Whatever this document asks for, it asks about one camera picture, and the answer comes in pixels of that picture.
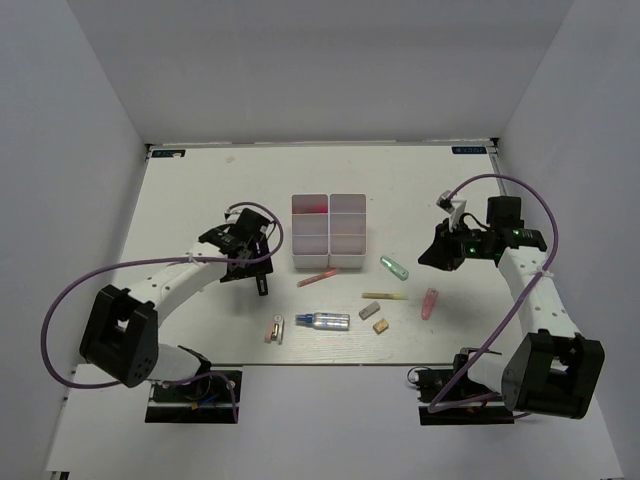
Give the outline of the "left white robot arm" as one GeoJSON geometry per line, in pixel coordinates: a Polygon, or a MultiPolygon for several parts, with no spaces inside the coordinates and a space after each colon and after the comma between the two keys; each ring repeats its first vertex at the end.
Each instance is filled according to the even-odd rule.
{"type": "Polygon", "coordinates": [[[273,271],[272,232],[283,230],[268,210],[251,202],[236,204],[225,222],[201,234],[181,256],[164,261],[163,269],[128,287],[108,285],[94,300],[80,342],[80,356],[121,384],[133,388],[145,381],[177,386],[199,399],[211,387],[211,364],[184,346],[160,342],[163,322],[211,283],[245,278],[268,293],[273,271]]]}

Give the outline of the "green translucent correction tape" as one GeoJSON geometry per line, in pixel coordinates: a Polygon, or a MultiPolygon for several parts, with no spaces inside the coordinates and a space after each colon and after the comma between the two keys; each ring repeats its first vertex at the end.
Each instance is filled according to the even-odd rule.
{"type": "Polygon", "coordinates": [[[380,263],[399,280],[406,281],[409,278],[409,271],[390,257],[381,256],[380,263]]]}

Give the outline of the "pink black highlighter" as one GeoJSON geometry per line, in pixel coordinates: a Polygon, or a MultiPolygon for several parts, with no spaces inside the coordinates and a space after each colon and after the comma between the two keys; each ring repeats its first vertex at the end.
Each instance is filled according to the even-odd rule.
{"type": "Polygon", "coordinates": [[[302,209],[304,214],[327,214],[328,205],[325,203],[314,203],[305,205],[302,209]]]}

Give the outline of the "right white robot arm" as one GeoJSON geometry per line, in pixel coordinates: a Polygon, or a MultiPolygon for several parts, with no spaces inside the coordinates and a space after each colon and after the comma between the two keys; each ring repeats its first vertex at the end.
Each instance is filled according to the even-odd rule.
{"type": "Polygon", "coordinates": [[[547,245],[540,231],[525,227],[521,200],[487,201],[485,224],[466,225],[466,202],[443,193],[437,202],[448,218],[437,225],[421,265],[455,271],[467,259],[490,260],[509,287],[522,339],[511,353],[465,347],[447,370],[418,370],[408,379],[429,413],[470,403],[502,401],[513,413],[583,418],[593,397],[605,353],[570,319],[544,265],[547,245]]]}

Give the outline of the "green black highlighter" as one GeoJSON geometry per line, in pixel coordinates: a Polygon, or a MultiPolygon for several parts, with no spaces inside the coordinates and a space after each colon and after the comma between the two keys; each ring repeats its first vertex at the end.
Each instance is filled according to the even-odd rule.
{"type": "Polygon", "coordinates": [[[269,294],[267,276],[265,274],[259,274],[255,277],[258,295],[261,297],[269,294]]]}

